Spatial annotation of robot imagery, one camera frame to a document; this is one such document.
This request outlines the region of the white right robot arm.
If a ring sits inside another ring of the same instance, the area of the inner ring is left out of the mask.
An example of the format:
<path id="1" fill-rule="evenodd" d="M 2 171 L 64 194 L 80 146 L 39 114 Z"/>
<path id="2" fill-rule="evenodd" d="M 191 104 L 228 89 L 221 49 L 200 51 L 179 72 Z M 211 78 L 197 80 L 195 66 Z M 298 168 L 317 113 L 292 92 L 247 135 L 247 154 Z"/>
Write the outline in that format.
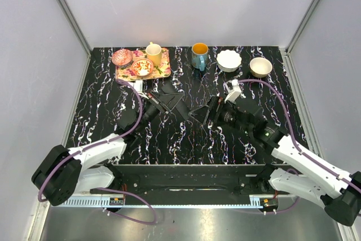
<path id="1" fill-rule="evenodd" d="M 306 199 L 344 226 L 352 226 L 360 216 L 360 172 L 351 174 L 309 151 L 285 129 L 269 123 L 262 108 L 251 100 L 231 102 L 211 97 L 207 104 L 190 111 L 189 116 L 202 124 L 245 133 L 258 153 L 279 159 L 301 173 L 293 176 L 282 168 L 267 165 L 253 181 L 260 192 L 278 190 Z"/>

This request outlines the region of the black remote control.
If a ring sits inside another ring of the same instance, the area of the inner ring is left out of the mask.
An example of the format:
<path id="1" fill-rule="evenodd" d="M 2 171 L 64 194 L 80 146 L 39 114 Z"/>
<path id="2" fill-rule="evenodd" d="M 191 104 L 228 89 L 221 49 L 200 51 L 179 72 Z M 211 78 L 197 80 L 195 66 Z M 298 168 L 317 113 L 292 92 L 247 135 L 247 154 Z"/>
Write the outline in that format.
<path id="1" fill-rule="evenodd" d="M 180 100 L 175 106 L 175 108 L 178 111 L 178 113 L 183 117 L 184 120 L 188 120 L 190 118 L 189 116 L 190 110 L 188 109 L 187 105 L 183 100 Z"/>

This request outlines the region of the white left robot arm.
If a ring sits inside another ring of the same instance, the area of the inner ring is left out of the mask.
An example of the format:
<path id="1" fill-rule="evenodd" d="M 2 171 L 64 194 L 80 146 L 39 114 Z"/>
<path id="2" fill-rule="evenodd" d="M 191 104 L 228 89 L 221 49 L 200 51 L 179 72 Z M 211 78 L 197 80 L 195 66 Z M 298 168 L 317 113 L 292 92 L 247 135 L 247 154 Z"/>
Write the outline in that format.
<path id="1" fill-rule="evenodd" d="M 117 120 L 114 132 L 94 143 L 66 148 L 54 146 L 31 177 L 38 188 L 38 201 L 53 206 L 65 203 L 73 194 L 92 189 L 120 191 L 122 179 L 101 163 L 121 156 L 128 147 L 137 144 L 145 127 L 159 114 L 177 110 L 188 113 L 182 105 L 183 93 L 166 84 L 160 92 L 135 93 L 138 109 L 128 109 Z"/>

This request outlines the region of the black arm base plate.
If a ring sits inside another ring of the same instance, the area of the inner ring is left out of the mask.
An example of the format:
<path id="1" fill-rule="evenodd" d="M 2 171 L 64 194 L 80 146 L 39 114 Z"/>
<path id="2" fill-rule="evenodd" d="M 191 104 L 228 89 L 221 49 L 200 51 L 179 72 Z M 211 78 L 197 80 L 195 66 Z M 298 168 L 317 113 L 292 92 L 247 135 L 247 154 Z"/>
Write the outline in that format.
<path id="1" fill-rule="evenodd" d="M 272 194 L 271 173 L 280 165 L 111 165 L 115 179 L 106 188 L 145 192 L 225 192 Z"/>

